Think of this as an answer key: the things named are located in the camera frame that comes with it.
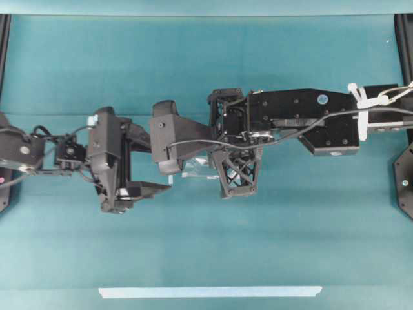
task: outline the clear plastic bag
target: clear plastic bag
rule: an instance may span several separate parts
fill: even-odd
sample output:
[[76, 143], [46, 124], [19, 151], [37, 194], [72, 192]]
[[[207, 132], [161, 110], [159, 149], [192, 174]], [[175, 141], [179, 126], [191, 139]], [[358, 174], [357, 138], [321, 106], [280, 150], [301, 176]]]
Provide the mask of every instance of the clear plastic bag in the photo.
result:
[[219, 178], [217, 170], [210, 167], [207, 155], [197, 156], [190, 160], [186, 160], [185, 167], [182, 170], [182, 177], [207, 179]]

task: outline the white tape strip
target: white tape strip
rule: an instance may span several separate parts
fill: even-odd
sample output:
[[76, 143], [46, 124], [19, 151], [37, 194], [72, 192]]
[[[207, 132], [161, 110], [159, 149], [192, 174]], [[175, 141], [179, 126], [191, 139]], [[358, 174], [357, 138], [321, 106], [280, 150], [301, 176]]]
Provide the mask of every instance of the white tape strip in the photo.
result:
[[315, 297], [322, 286], [113, 287], [99, 289], [102, 298]]

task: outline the teal table surface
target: teal table surface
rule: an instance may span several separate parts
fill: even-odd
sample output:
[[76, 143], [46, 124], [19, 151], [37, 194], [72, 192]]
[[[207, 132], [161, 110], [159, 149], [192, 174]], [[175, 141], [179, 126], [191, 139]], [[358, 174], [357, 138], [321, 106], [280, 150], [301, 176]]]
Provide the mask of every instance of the teal table surface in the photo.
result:
[[320, 16], [413, 12], [411, 0], [0, 0], [8, 14], [82, 16]]
[[[14, 16], [0, 109], [52, 133], [111, 105], [148, 128], [175, 99], [207, 122], [215, 88], [402, 84], [392, 15]], [[80, 136], [86, 142], [86, 133]], [[404, 132], [356, 156], [315, 158], [298, 141], [265, 149], [258, 192], [221, 200], [217, 180], [174, 177], [122, 216], [80, 177], [37, 176], [0, 214], [0, 309], [410, 309], [413, 221], [396, 205]], [[167, 183], [149, 154], [133, 179]], [[102, 299], [102, 287], [321, 286], [311, 298]]]

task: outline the metal bracket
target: metal bracket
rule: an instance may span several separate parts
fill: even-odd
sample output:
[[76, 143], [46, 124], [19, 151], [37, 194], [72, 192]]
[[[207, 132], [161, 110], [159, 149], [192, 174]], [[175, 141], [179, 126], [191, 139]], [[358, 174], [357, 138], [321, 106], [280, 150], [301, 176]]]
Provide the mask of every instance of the metal bracket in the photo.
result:
[[394, 162], [393, 168], [399, 207], [413, 219], [413, 144]]

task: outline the screw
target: screw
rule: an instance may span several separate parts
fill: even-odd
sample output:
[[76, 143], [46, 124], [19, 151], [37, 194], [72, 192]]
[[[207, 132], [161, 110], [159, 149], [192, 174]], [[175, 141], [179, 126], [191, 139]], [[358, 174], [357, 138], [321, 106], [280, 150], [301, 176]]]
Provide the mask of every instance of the screw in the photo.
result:
[[29, 155], [30, 154], [30, 149], [23, 145], [22, 147], [20, 147], [20, 153], [24, 154], [24, 155]]
[[317, 97], [317, 102], [319, 105], [325, 105], [328, 102], [328, 96], [321, 94]]
[[66, 153], [69, 155], [75, 154], [75, 149], [73, 147], [68, 147]]

